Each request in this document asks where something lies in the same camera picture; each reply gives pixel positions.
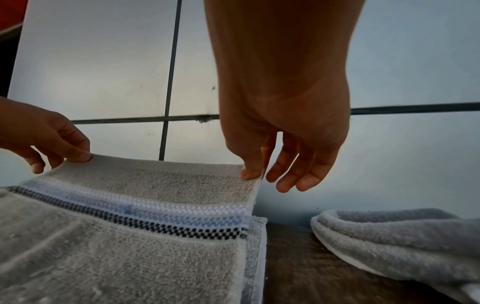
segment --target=gray towel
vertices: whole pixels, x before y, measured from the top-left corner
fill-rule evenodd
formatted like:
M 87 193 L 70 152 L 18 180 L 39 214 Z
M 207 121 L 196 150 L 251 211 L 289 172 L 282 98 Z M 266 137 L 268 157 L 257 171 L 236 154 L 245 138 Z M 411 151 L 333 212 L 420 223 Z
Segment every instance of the gray towel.
M 2 303 L 262 300 L 260 180 L 95 155 L 0 192 Z
M 311 226 L 325 247 L 360 269 L 480 302 L 480 219 L 438 209 L 328 210 Z

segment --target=folded towel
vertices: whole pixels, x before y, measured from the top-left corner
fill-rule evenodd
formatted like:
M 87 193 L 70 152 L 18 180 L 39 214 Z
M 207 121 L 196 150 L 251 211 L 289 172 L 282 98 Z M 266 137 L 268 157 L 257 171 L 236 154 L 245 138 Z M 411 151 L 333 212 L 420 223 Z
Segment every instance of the folded towel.
M 438 209 L 328 210 L 310 223 L 319 241 L 353 266 L 480 302 L 480 219 Z
M 95 155 L 0 192 L 0 302 L 262 300 L 260 180 Z

